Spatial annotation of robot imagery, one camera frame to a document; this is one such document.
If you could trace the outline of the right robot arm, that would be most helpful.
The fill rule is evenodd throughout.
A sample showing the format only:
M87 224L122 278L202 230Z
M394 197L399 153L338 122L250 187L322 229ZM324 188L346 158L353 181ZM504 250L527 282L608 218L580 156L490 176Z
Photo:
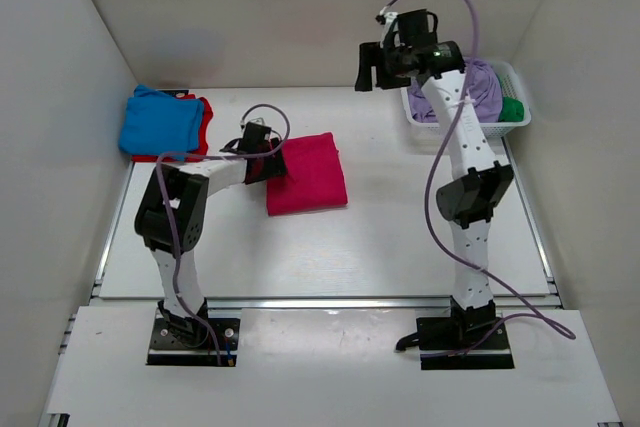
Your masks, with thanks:
M383 9L377 42L359 47L358 92L416 85L430 103L442 129L452 179L439 187L435 201L449 223L456 273L451 296L449 338L471 347L496 319L489 286L488 233L494 211L508 190L513 169L501 163L481 128L469 90L472 65L453 41L437 37L437 16L426 10L396 13Z

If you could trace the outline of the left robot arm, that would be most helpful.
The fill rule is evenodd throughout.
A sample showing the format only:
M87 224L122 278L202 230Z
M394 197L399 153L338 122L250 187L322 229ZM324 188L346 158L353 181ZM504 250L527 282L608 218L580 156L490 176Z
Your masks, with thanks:
M207 201L235 185L263 182L287 173L285 136L261 119L241 125L242 136L221 153L189 163L161 163L151 174L134 230L158 266L164 298L158 309L169 332L186 348L215 344L208 305L198 282L194 249L202 236Z

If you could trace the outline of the magenta t shirt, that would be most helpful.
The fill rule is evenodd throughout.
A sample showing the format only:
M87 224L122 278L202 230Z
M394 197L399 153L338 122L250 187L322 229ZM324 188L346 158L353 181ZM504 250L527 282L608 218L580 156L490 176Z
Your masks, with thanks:
M267 181L269 216L341 208L348 204L339 151L331 132L289 139L281 152L287 174Z

